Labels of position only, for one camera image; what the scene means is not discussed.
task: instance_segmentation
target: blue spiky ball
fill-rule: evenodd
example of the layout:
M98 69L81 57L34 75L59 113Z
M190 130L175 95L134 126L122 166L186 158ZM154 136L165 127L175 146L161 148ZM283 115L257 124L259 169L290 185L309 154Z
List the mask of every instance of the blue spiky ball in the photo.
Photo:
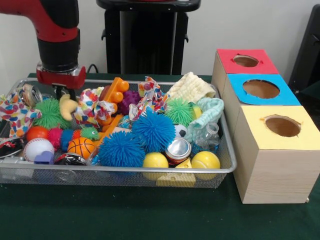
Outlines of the blue spiky ball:
M99 165L140 168L146 153L130 132L115 132L105 137L99 148Z
M132 134L139 139L146 153L164 152L176 137L173 121L147 108L132 124Z

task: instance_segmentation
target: yellow box lid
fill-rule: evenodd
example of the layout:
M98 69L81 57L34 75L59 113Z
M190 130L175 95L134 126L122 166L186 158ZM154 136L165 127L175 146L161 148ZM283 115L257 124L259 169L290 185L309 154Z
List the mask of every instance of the yellow box lid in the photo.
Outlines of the yellow box lid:
M260 149L320 150L320 132L303 106L241 108Z

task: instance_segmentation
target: purple toy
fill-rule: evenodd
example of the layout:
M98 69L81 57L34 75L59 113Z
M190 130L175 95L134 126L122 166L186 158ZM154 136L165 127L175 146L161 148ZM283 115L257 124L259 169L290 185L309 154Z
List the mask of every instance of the purple toy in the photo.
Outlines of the purple toy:
M54 164L54 154L50 151L44 151L40 155L37 155L34 159L34 164Z
M129 114L129 105L137 105L141 100L141 97L137 91L126 91L123 93L122 102L118 103L118 112L123 115Z

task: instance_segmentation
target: wire mesh basket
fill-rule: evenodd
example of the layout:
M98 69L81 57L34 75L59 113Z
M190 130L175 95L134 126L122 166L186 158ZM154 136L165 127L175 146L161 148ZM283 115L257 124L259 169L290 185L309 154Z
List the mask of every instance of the wire mesh basket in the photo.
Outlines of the wire mesh basket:
M128 81L130 90L138 90L137 81ZM42 94L54 96L52 87L38 83L35 78L16 82L12 87L24 84L37 86ZM110 85L112 80L86 80L83 89ZM157 82L163 92L167 92L174 82ZM45 184L45 185L86 185L86 186L139 186L139 187L189 187L217 188L228 173L237 167L234 148L229 135L225 115L219 120L221 136L217 156L220 169L196 168L146 168L146 167L107 167L0 163L0 183L2 184ZM0 138L9 137L9 123L2 124Z

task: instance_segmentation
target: stacked boxes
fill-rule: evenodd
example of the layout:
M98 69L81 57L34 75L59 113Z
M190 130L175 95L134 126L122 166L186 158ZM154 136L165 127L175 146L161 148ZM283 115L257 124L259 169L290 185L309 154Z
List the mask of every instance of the stacked boxes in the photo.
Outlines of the stacked boxes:
M242 202L304 203L320 172L320 133L266 52L218 49L212 83L224 101Z

